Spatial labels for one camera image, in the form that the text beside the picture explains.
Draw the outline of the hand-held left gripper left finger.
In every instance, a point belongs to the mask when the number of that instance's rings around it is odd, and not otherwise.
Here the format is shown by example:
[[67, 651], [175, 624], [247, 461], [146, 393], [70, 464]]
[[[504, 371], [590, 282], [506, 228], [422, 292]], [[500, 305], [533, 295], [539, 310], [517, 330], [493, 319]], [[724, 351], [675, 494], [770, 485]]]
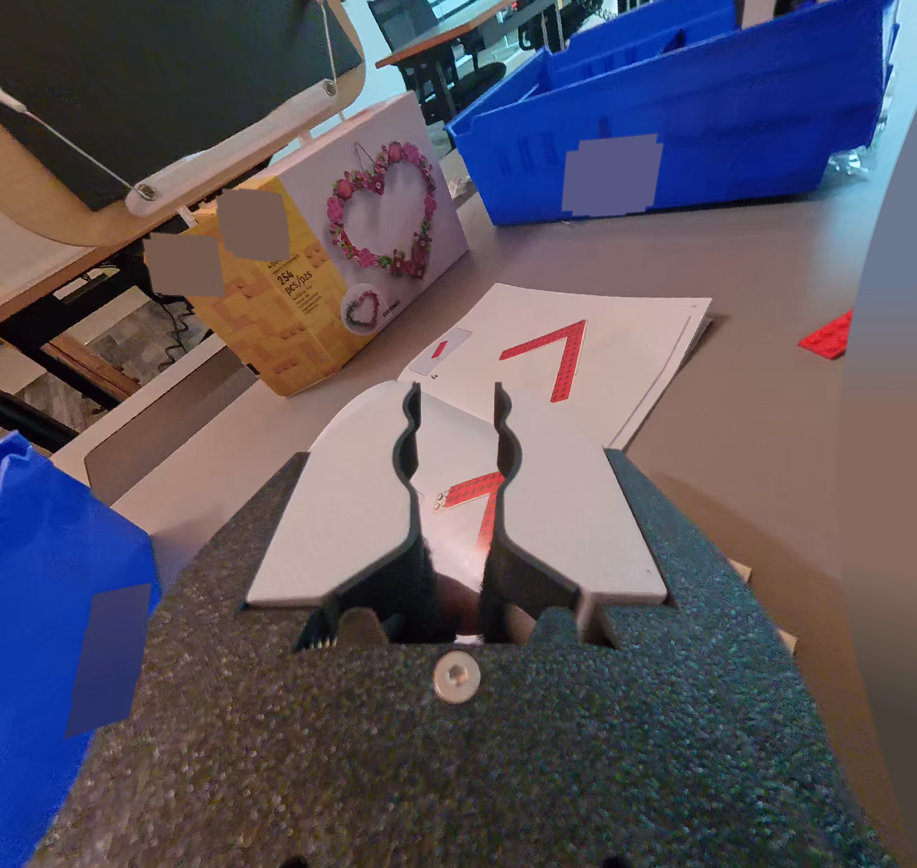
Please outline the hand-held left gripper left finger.
[[406, 381], [358, 395], [313, 442], [246, 594], [255, 608], [311, 607], [401, 547], [411, 487], [395, 466], [409, 432]]

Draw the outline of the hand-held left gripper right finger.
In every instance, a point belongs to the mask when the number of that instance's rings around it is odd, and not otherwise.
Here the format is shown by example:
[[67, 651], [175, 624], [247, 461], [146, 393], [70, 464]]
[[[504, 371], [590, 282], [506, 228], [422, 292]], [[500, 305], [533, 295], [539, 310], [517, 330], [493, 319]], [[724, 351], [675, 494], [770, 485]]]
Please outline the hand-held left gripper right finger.
[[515, 607], [567, 610], [580, 633], [605, 607], [658, 608], [670, 590], [610, 457], [575, 413], [494, 386], [503, 477], [490, 541], [490, 630]]

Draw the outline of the lego instruction booklet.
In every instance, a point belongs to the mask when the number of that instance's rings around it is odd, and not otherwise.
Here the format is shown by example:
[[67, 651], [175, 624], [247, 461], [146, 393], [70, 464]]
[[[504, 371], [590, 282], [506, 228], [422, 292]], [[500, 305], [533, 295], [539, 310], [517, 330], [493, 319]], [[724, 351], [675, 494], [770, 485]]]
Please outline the lego instruction booklet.
[[478, 588], [497, 490], [494, 386], [561, 404], [623, 449], [704, 327], [705, 299], [621, 298], [492, 286], [399, 379], [423, 392], [416, 490], [439, 571]]

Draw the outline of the long red lego plate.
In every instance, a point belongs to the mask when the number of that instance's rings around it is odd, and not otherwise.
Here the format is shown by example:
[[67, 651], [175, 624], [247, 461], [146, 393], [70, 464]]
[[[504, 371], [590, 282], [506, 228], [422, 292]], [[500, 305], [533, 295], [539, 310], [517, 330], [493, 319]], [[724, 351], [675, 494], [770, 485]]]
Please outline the long red lego plate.
[[804, 336], [798, 347], [827, 360], [842, 358], [847, 349], [853, 311], [848, 311], [828, 324]]

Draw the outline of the blue divided plastic bin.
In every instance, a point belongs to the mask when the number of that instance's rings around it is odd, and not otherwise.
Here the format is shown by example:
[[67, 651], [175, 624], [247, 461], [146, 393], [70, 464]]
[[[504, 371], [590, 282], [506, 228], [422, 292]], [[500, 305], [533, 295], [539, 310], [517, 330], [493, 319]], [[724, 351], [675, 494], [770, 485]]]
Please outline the blue divided plastic bin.
[[873, 139], [897, 3], [747, 28], [733, 0], [646, 3], [540, 50], [447, 131], [495, 225], [808, 193]]

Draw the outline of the yellow white lego box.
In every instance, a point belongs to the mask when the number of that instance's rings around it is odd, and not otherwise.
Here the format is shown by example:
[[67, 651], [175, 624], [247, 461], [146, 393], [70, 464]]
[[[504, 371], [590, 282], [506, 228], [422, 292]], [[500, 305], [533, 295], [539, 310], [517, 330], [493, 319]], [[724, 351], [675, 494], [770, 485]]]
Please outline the yellow white lego box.
[[222, 297], [196, 316], [277, 395], [338, 373], [469, 245], [412, 93], [375, 104], [200, 208]]

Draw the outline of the wood top office table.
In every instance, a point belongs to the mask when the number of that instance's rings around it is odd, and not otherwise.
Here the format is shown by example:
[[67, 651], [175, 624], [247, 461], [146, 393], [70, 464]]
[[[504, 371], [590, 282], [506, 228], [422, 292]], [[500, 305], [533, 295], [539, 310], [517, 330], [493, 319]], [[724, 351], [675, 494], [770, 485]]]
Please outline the wood top office table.
[[[432, 2], [428, 1], [434, 11]], [[427, 31], [396, 52], [391, 51], [385, 40], [390, 52], [376, 65], [378, 68], [396, 67], [398, 60], [423, 53], [478, 28], [485, 43], [479, 63], [502, 62], [507, 69], [506, 77], [509, 67], [504, 61], [481, 61], [487, 50], [499, 46], [503, 40], [515, 39], [522, 52], [539, 49], [560, 52], [590, 17], [600, 14], [602, 5], [603, 0], [469, 0], [444, 17], [436, 15], [439, 21], [437, 28]]]

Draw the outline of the black office chair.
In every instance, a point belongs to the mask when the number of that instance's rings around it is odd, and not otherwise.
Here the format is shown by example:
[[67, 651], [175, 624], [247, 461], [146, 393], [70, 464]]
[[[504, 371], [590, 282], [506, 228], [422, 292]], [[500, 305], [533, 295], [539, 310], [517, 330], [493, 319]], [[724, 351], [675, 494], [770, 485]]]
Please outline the black office chair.
[[[392, 52], [439, 24], [428, 0], [371, 0], [369, 7]], [[479, 63], [484, 50], [484, 39], [475, 28], [395, 63], [428, 126], [446, 125], [505, 77], [502, 62]]]

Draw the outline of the bent plywood black chair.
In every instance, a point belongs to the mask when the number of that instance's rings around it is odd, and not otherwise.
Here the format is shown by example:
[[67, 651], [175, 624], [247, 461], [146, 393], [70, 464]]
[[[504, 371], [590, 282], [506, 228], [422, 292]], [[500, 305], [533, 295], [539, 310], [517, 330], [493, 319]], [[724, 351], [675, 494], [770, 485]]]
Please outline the bent plywood black chair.
[[355, 103], [341, 0], [1, 0], [2, 213], [125, 241]]

